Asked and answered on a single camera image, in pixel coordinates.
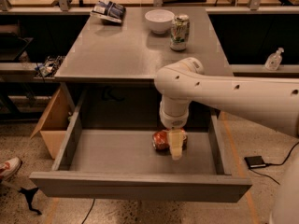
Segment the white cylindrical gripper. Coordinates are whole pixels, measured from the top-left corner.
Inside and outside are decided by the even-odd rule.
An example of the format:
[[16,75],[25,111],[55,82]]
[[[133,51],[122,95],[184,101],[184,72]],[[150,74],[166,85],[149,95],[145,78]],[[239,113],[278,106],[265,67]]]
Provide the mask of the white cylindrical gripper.
[[163,126],[166,129],[171,129],[167,133],[167,141],[172,159],[177,161],[182,156],[184,143],[184,132],[180,128],[186,125],[189,110],[184,109],[182,112],[172,113],[170,111],[165,111],[164,107],[161,106],[159,115]]

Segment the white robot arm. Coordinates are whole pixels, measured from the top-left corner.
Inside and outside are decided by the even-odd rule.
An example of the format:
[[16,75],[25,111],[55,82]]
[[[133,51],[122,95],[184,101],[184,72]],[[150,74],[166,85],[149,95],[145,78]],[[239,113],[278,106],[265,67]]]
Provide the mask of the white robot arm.
[[[182,128],[189,104],[197,102],[289,136],[299,135],[296,78],[208,76],[191,57],[159,69],[154,85],[162,95],[160,119],[167,129]],[[269,224],[299,224],[299,157],[283,176]]]

